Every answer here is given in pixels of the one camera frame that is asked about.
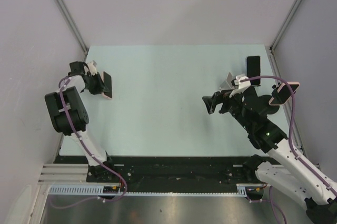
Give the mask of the pink case phone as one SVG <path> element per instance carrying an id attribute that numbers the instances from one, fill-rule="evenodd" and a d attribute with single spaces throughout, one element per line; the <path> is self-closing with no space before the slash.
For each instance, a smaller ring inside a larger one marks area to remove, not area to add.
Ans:
<path id="1" fill-rule="evenodd" d="M 102 95 L 107 99 L 113 98 L 113 85 L 112 85 L 112 77 L 107 72 L 102 73 L 102 81 L 104 84 L 104 90 Z"/>

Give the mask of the white phone stand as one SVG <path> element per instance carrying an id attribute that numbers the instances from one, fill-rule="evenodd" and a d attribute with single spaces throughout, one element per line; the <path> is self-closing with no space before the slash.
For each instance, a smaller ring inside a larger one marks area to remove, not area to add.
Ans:
<path id="1" fill-rule="evenodd" d="M 219 91 L 223 90 L 233 90 L 235 88 L 234 86 L 234 77 L 231 73 L 228 73 L 225 81 L 220 84 Z"/>

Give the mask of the black phone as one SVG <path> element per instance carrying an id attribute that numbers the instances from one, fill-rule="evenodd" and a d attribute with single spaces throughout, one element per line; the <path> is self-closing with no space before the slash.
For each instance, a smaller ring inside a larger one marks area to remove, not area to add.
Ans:
<path id="1" fill-rule="evenodd" d="M 260 56 L 248 56 L 246 58 L 246 75 L 248 78 L 260 76 L 261 58 Z"/>

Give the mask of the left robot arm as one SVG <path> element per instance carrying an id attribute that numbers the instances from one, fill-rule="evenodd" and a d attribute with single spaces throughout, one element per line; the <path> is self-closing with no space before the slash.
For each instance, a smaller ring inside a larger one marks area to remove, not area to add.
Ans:
<path id="1" fill-rule="evenodd" d="M 89 115 L 80 97 L 85 90 L 92 95 L 113 98 L 112 77 L 107 72 L 99 73 L 97 63 L 75 61 L 70 63 L 70 72 L 58 83 L 58 90 L 45 95 L 45 102 L 54 129 L 74 140 L 88 161 L 87 181 L 112 181 L 116 168 L 106 150 L 88 131 Z"/>

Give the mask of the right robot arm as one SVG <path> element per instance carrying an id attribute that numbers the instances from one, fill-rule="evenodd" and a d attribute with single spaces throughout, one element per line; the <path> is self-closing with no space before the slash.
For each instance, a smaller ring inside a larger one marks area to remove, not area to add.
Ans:
<path id="1" fill-rule="evenodd" d="M 336 182 L 328 178 L 294 147 L 289 136 L 268 119 L 277 108 L 269 105 L 269 95 L 258 96 L 253 87 L 241 94 L 230 90 L 204 96 L 208 114 L 221 105 L 220 113 L 231 116 L 246 130 L 254 148 L 280 163 L 287 173 L 277 170 L 258 155 L 249 158 L 243 169 L 248 182 L 269 184 L 290 197 L 306 212 L 313 223 L 336 223 Z"/>

